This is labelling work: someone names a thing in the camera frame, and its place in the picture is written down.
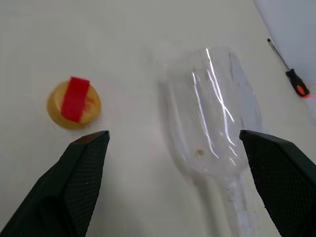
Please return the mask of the clear plastic scoop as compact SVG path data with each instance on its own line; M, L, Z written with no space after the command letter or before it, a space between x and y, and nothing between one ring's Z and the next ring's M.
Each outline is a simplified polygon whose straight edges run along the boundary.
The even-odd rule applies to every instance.
M241 175L248 160L242 130L262 131L260 106L234 52L227 47L193 51L166 67L165 133L191 174L214 179L232 237L254 237Z

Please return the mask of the orange and black screwdriver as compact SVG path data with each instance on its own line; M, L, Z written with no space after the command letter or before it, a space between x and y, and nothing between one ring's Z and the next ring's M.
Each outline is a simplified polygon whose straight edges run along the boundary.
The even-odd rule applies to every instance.
M307 97L310 95L310 91L308 90L305 83L302 81L302 79L296 74L294 69L290 69L288 65L286 64L285 60L282 58L281 54L276 49L275 45L271 41L270 38L267 39L268 44L270 45L273 52L276 54L276 56L279 58L281 63L284 65L285 68L285 74L288 77L293 89L295 90L296 94L300 97Z

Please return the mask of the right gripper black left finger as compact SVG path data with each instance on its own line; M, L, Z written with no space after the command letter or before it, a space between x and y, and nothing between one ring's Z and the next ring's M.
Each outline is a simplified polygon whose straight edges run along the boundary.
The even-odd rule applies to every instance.
M99 196L110 133L70 143L34 184L0 237L85 237Z

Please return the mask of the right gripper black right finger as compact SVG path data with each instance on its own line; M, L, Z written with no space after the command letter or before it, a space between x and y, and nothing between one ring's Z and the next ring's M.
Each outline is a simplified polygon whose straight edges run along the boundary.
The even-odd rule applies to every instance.
M294 143L241 130L256 190L281 237L316 237L316 164Z

